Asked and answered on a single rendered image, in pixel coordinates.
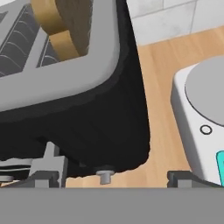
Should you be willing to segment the white kitchen scale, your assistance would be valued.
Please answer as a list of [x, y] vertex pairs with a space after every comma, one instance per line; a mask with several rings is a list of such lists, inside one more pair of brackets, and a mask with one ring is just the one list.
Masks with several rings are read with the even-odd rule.
[[192, 173], [224, 186], [224, 55], [176, 72], [171, 106]]

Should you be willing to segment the black and grey toaster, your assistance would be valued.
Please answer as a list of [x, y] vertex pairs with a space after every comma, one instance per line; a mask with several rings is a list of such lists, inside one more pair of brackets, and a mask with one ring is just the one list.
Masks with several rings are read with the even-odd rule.
[[67, 60], [30, 1], [0, 6], [0, 165], [29, 165], [48, 143], [73, 178], [144, 164], [150, 129], [126, 0], [71, 0], [87, 54]]

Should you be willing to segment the grey toaster knob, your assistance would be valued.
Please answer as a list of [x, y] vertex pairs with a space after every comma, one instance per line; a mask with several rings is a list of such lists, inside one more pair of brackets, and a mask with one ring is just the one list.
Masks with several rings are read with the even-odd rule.
[[112, 168], [100, 169], [96, 175], [100, 177], [100, 184], [107, 185], [111, 183], [111, 177], [115, 174]]

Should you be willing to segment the brown bread slice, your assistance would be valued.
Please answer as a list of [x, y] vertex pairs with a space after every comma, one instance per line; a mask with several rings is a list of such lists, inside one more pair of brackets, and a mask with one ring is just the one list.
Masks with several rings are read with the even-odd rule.
[[31, 0], [31, 8], [61, 61], [88, 54], [93, 0]]

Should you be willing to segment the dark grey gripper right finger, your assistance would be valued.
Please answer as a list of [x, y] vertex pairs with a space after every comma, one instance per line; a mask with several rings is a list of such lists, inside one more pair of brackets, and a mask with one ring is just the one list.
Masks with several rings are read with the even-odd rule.
[[190, 171], [168, 171], [168, 187], [175, 188], [203, 188], [214, 187], [221, 188], [221, 185], [205, 181], [192, 174]]

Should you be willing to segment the grey toaster lever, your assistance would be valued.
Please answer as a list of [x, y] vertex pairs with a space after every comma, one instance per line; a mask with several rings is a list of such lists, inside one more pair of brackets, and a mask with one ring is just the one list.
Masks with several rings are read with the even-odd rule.
[[31, 165], [31, 158], [11, 158], [0, 161], [0, 184], [26, 179]]

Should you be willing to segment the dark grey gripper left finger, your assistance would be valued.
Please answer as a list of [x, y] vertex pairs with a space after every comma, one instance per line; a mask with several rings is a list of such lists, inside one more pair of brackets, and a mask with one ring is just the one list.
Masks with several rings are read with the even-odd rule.
[[67, 178], [68, 160], [60, 155], [60, 149], [48, 142], [42, 158], [36, 158], [31, 164], [29, 178], [20, 181], [19, 187], [54, 188], [64, 187]]

